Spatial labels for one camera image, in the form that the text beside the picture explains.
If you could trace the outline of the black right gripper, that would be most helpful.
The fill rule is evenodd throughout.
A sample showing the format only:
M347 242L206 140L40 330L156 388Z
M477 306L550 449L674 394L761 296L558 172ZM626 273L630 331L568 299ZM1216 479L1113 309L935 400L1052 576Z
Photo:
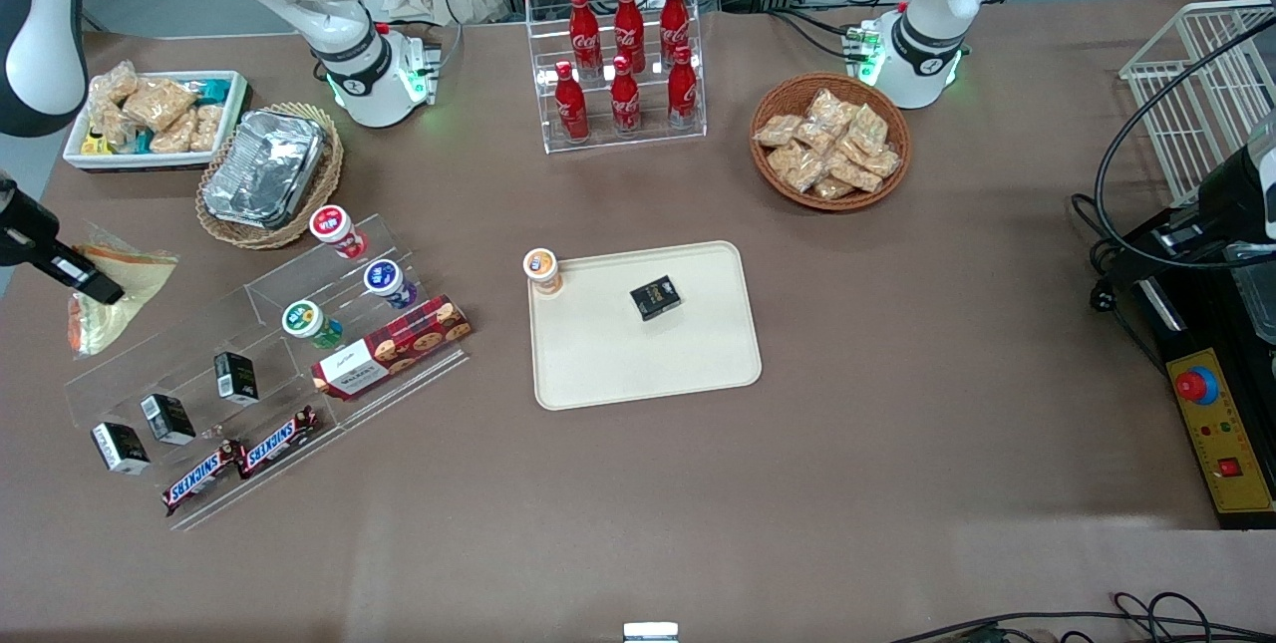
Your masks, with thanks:
M125 293L122 285L77 248L59 242L60 226L59 217L28 196L13 176L1 175L1 265L32 264L47 269L65 287L102 305L115 305Z

